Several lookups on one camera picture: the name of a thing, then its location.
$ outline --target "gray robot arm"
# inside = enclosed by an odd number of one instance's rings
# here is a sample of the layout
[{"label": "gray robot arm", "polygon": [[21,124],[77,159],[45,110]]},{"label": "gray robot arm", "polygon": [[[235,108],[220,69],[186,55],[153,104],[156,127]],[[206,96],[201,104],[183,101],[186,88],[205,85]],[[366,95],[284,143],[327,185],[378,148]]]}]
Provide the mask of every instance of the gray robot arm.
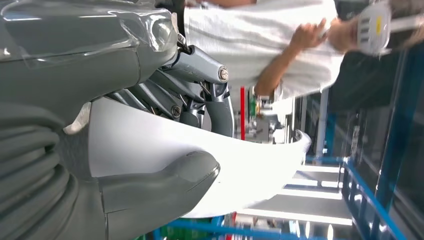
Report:
[{"label": "gray robot arm", "polygon": [[162,94],[148,94],[149,88],[158,86],[143,83],[130,88],[132,93],[143,92],[141,96],[162,113],[173,113],[174,103],[168,93],[181,102],[179,114],[165,114],[171,119],[179,118],[181,123],[202,128],[205,109],[211,118],[211,131],[227,137],[234,137],[234,113],[228,88],[228,71],[196,46],[187,46],[185,38],[179,34],[180,49],[174,62],[158,69],[149,79],[163,88]]},{"label": "gray robot arm", "polygon": [[132,239],[194,208],[219,172],[210,154],[92,177],[88,129],[61,131],[84,103],[96,111],[101,96],[175,58],[171,14],[107,0],[6,0],[0,10],[0,239]]}]

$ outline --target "green object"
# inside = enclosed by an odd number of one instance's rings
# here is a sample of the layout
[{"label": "green object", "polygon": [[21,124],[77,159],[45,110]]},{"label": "green object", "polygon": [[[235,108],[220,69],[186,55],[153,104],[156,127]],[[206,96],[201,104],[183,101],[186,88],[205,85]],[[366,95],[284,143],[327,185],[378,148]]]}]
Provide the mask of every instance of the green object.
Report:
[{"label": "green object", "polygon": [[256,117],[256,98],[255,97],[250,98],[249,106],[250,106],[249,116]]},{"label": "green object", "polygon": [[[182,221],[190,221],[192,223],[210,223],[211,218],[181,218]],[[163,226],[160,228],[160,235],[166,237],[167,240],[197,240],[209,236],[209,233],[171,226]]]}]

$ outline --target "white shirt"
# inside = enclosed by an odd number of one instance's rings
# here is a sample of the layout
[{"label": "white shirt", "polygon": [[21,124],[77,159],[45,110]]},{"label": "white shirt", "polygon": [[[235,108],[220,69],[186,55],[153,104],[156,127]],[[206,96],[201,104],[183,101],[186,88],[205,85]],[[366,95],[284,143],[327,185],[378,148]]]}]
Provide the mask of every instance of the white shirt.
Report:
[{"label": "white shirt", "polygon": [[[237,8],[186,8],[184,30],[195,45],[228,68],[233,107],[240,87],[254,86],[288,46],[300,24],[337,17],[334,0],[258,0]],[[274,101],[317,93],[336,81],[343,55],[328,41],[299,54],[274,91]]]}]

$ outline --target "screw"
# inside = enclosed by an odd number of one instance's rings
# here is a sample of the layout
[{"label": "screw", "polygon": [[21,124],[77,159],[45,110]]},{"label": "screw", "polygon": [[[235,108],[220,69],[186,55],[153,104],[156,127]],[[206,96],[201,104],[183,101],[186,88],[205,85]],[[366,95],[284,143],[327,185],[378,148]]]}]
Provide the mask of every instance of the screw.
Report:
[{"label": "screw", "polygon": [[225,83],[226,81],[228,81],[228,70],[222,66],[219,68],[219,80],[221,80],[221,82]]},{"label": "screw", "polygon": [[172,115],[175,118],[179,118],[180,117],[180,115],[181,115],[181,108],[179,106],[177,106],[177,105],[172,106],[171,111],[172,111]]}]

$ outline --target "curved white panel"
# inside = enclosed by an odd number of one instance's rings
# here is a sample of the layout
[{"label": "curved white panel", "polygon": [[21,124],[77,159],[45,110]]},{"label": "curved white panel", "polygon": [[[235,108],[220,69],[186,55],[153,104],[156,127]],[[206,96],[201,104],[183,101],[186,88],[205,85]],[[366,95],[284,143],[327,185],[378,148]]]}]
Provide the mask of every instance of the curved white panel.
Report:
[{"label": "curved white panel", "polygon": [[154,173],[193,151],[212,154],[221,171],[187,218],[224,215],[272,198],[296,173],[311,143],[304,133],[290,144],[242,141],[106,98],[92,105],[89,138],[93,177]]}]

